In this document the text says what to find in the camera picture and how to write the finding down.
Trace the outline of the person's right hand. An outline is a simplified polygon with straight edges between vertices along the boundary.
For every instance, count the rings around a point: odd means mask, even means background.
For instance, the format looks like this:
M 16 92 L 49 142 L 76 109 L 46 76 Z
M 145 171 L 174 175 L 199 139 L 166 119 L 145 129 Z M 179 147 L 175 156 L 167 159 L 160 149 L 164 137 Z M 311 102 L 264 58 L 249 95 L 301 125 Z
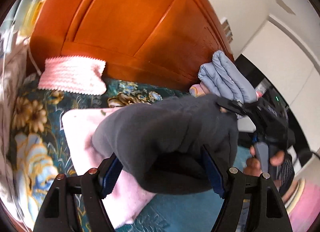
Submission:
M 246 167 L 244 168 L 244 174 L 259 177 L 262 173 L 260 161 L 255 158 L 255 149 L 253 146 L 249 148 L 251 158 L 246 160 Z M 278 151 L 272 158 L 270 158 L 270 164 L 272 166 L 281 166 L 285 158 L 284 151 Z

